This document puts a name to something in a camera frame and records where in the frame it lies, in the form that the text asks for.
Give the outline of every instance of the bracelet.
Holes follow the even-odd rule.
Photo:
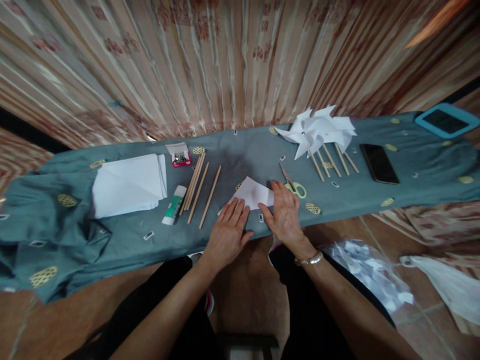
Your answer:
[[[298,260],[297,258],[294,260],[295,265],[302,266],[302,265],[313,265],[318,263],[320,260],[324,258],[324,254],[319,251],[317,255],[314,257],[309,258],[308,260]]]

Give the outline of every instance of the paper pinwheel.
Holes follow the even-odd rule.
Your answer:
[[[290,130],[275,128],[285,140],[299,144],[295,160],[306,152],[308,158],[310,152],[313,154],[324,143],[337,143],[342,153],[348,147],[352,136],[356,135],[355,127],[348,116],[331,117],[330,113],[334,108],[335,105],[318,110],[312,117],[312,109],[308,108],[297,115]]]

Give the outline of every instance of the yellow scissors handle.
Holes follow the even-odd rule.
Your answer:
[[[299,199],[305,199],[305,197],[307,197],[307,190],[305,190],[305,188],[302,185],[300,185],[298,182],[293,183],[294,189],[292,189],[292,187],[288,182],[285,184],[285,187],[288,190],[290,190],[293,194],[297,195]]]

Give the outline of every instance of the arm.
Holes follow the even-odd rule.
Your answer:
[[[110,359],[166,359],[187,319],[215,276],[230,264],[254,234],[243,234],[250,213],[241,200],[234,199],[222,209],[205,252],[195,267],[126,338]]]
[[[318,251],[300,227],[298,198],[281,182],[272,181],[271,187],[275,195],[273,215],[264,204],[258,204],[268,227],[297,259],[313,258]],[[328,261],[303,268],[357,358],[420,359],[383,315]]]

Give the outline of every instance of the hand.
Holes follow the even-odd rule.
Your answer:
[[[266,205],[258,204],[271,232],[290,249],[297,259],[306,260],[314,257],[317,251],[300,227],[298,197],[280,181],[272,181],[271,189],[275,197],[273,214]]]
[[[233,262],[255,234],[253,231],[243,234],[250,214],[250,206],[244,209],[244,204],[244,200],[239,202],[234,198],[230,205],[225,205],[211,230],[210,240],[200,259],[207,261],[217,272]]]

